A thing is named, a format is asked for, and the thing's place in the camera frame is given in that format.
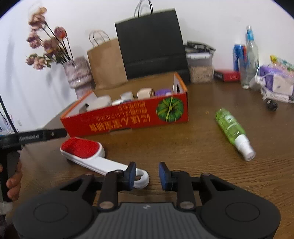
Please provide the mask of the person's left hand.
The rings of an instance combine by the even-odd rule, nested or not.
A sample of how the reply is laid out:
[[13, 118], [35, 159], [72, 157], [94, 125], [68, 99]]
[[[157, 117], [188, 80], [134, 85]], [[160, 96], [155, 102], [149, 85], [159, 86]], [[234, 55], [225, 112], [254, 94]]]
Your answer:
[[12, 201], [16, 201], [19, 198], [21, 179], [23, 177], [21, 161], [18, 161], [16, 166], [16, 171], [6, 182], [6, 187], [8, 188], [8, 197]]

